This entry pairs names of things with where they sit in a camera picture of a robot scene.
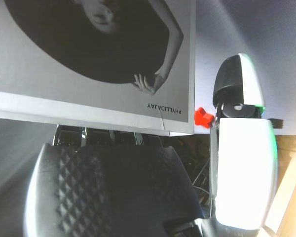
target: red object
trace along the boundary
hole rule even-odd
[[[214,120],[214,116],[206,113],[202,107],[199,107],[198,110],[194,112],[194,117],[195,125],[201,125],[205,128],[210,128]]]

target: black and white photograph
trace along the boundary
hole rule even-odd
[[[194,3],[0,1],[0,91],[187,122]]]

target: desk surface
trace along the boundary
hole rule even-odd
[[[296,135],[296,0],[198,0],[196,11],[195,107],[215,114],[220,65],[247,53],[263,89],[263,118],[283,119],[276,133]],[[208,132],[195,127],[195,133]]]

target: woman's arm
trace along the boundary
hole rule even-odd
[[[183,33],[164,0],[148,0],[148,2],[169,29],[168,47],[164,58],[164,63],[160,71],[160,75],[167,79],[174,61],[176,60],[176,57],[179,53],[183,41]]]

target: dark floor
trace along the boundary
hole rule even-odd
[[[51,143],[55,130],[51,124],[0,119],[0,237],[23,236],[30,176],[42,145]],[[194,181],[209,155],[208,136],[163,137],[162,142],[175,148]]]

